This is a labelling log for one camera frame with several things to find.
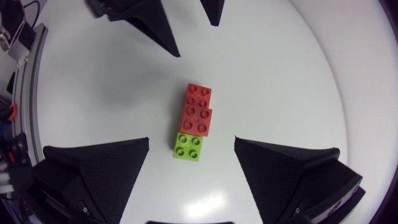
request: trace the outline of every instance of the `cable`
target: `cable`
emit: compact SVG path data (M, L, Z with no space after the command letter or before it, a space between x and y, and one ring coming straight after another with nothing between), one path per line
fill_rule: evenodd
M24 9L32 4L36 3L37 4L37 13L36 13L36 18L35 21L33 22L32 28L30 28L31 30L35 27L37 19L39 18L39 13L40 13L40 3L38 0L34 0L31 3L28 3L24 6Z

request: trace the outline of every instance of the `lego duplo brick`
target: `lego duplo brick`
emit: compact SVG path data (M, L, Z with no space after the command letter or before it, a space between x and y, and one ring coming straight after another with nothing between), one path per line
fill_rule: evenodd
M181 112L178 131L196 136L207 136L210 127L212 110L185 104Z
M203 137L191 134L177 133L173 157L198 161Z

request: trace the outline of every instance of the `white surface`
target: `white surface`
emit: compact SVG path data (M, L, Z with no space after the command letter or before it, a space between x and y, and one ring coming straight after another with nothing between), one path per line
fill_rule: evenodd
M398 48L378 1L292 1L330 62L342 95L348 165L366 194L346 223L369 223L398 163Z
M288 1L228 1L212 27L199 1L164 1L182 58L126 22L94 20L83 1L49 1L39 75L43 146L148 136L150 151L121 223L261 223L234 135L338 147L346 128L333 74ZM213 89L199 162L174 159L187 83Z

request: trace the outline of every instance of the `metal frame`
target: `metal frame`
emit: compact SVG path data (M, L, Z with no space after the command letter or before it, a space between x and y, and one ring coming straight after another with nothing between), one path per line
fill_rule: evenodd
M12 122L12 137L25 133L32 166L44 159L37 125L37 81L45 38L48 29L40 24L28 55L15 77L12 102L17 105L17 117Z

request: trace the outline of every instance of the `white tabletop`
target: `white tabletop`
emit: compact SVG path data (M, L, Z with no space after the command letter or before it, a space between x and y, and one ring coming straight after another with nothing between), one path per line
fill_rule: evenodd
M340 148L346 128L320 46L291 3L227 1L212 27L200 1L163 1L182 58L127 22L93 19L83 1L49 1L40 65L42 146L149 137L121 223L261 223L234 136ZM172 157L188 83L212 88L199 162Z

